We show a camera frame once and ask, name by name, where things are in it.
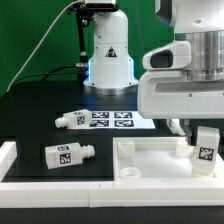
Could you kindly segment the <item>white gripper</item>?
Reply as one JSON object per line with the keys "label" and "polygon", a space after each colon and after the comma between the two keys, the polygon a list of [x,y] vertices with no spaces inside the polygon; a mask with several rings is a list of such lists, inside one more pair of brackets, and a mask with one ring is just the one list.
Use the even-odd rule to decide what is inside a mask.
{"label": "white gripper", "polygon": [[185,71],[147,71],[140,78],[137,108],[150,119],[224,118],[224,81],[189,81]]}

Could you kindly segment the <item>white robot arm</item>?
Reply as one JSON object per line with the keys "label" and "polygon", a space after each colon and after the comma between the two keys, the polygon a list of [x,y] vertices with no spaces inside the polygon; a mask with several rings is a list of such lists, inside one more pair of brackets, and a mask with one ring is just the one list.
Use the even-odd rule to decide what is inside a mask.
{"label": "white robot arm", "polygon": [[94,16],[94,54],[88,90],[119,94],[138,87],[137,110],[151,119],[224,118],[224,0],[154,0],[174,40],[146,53],[145,73],[133,77],[128,20],[116,0],[85,0]]}

